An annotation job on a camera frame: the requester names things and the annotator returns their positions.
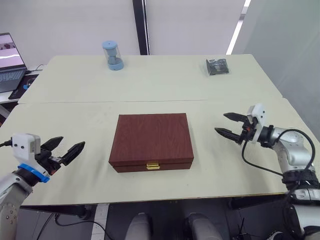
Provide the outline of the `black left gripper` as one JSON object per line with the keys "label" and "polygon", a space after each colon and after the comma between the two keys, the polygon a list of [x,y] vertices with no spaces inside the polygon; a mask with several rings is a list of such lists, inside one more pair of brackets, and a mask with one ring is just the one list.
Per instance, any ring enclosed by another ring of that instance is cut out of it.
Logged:
{"label": "black left gripper", "polygon": [[58,171],[61,167],[60,163],[67,166],[69,165],[83,150],[85,146],[85,142],[79,142],[73,145],[65,155],[63,155],[59,160],[56,161],[52,156],[52,152],[63,140],[63,136],[57,136],[50,138],[45,143],[43,143],[40,148],[40,153],[36,154],[35,160],[36,162],[42,166],[49,175],[53,175],[56,171]]}

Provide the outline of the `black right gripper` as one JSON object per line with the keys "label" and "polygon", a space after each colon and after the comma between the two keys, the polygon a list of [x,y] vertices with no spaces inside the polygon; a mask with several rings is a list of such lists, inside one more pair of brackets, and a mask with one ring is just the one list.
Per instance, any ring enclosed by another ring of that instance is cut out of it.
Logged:
{"label": "black right gripper", "polygon": [[242,132],[240,135],[233,133],[231,130],[215,127],[214,130],[222,137],[232,140],[237,144],[242,144],[243,141],[251,141],[256,133],[258,119],[256,117],[247,117],[235,112],[224,113],[223,116],[234,122],[242,122]]}

